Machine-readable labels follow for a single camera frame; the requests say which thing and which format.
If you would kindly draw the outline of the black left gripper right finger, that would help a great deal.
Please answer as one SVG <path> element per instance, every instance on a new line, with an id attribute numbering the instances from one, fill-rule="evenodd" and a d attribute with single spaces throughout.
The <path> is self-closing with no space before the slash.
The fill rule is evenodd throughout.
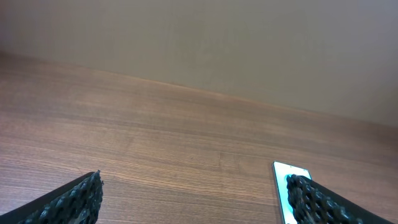
<path id="1" fill-rule="evenodd" d="M 287 177 L 287 192 L 297 223 L 392 224 L 302 175 Z"/>

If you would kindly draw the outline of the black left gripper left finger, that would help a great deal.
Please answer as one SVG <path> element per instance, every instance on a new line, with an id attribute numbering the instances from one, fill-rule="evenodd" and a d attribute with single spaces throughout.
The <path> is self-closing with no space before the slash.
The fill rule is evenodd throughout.
<path id="1" fill-rule="evenodd" d="M 1 215 L 1 224 L 95 224 L 102 201 L 100 171 L 89 172 Z"/>

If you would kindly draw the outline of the blue Galaxy smartphone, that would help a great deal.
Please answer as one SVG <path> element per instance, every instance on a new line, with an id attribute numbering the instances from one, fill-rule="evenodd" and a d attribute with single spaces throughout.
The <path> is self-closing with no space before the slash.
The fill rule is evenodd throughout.
<path id="1" fill-rule="evenodd" d="M 278 161 L 272 163 L 274 171 L 275 186 L 277 189 L 277 196 L 280 205 L 280 212 L 283 224 L 297 224 L 294 218 L 293 208 L 288 201 L 287 177 L 292 174 L 302 175 L 312 179 L 309 171 L 301 167 L 296 167 L 290 164 L 284 164 Z"/>

